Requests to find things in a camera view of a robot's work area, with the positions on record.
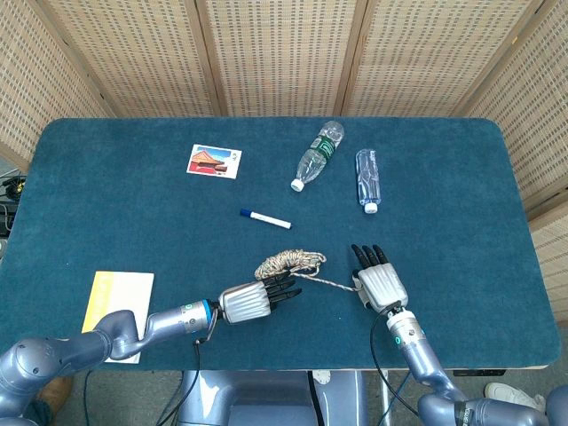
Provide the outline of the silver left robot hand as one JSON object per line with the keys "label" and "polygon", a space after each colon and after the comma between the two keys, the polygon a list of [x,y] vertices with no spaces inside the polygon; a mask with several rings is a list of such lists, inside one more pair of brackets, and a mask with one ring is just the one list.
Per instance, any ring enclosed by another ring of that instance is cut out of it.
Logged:
{"label": "silver left robot hand", "polygon": [[295,288],[295,279],[289,272],[228,288],[218,298],[224,320],[237,324],[266,317],[278,304],[299,296],[301,288]]}

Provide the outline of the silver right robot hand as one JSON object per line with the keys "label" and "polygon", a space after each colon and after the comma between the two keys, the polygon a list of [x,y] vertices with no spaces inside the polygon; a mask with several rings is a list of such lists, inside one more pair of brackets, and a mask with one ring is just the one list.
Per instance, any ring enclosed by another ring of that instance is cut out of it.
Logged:
{"label": "silver right robot hand", "polygon": [[356,244],[351,249],[360,263],[351,278],[363,305],[385,316],[404,310],[408,302],[406,288],[383,250],[378,245]]}

